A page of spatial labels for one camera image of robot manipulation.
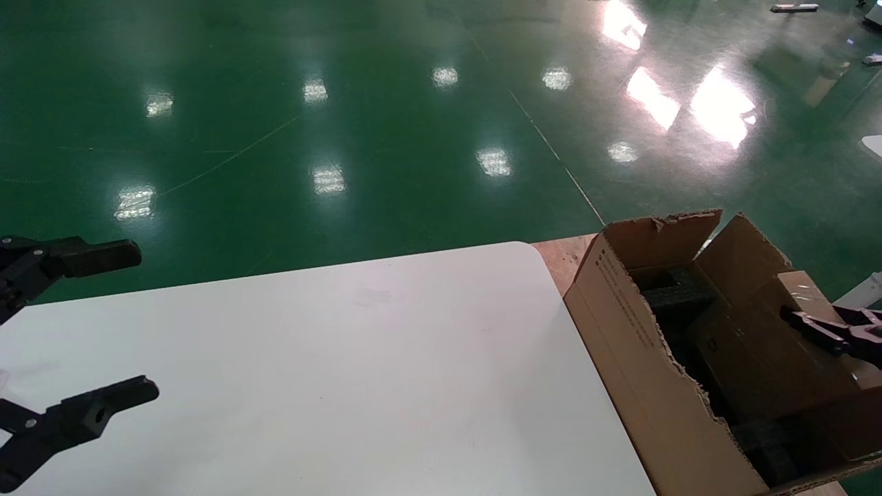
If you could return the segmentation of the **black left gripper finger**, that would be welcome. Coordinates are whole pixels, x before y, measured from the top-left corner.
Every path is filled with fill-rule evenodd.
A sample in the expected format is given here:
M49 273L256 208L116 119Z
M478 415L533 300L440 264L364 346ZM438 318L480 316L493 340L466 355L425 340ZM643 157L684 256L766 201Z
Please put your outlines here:
M160 395L145 376L80 393L37 413L2 399L1 427L10 434L1 448L1 492L18 490L51 458L102 436L114 414Z
M137 267L141 248L123 239L89 244L79 236L39 241L21 236L1 239L1 323L32 304L63 278L85 278Z

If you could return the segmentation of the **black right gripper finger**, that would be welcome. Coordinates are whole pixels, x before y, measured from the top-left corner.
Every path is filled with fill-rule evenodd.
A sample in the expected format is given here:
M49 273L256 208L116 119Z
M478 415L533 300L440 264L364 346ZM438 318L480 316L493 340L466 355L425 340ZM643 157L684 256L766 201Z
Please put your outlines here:
M832 307L842 323L781 307L780 316L804 339L835 357L850 355L881 369L881 313L866 308Z

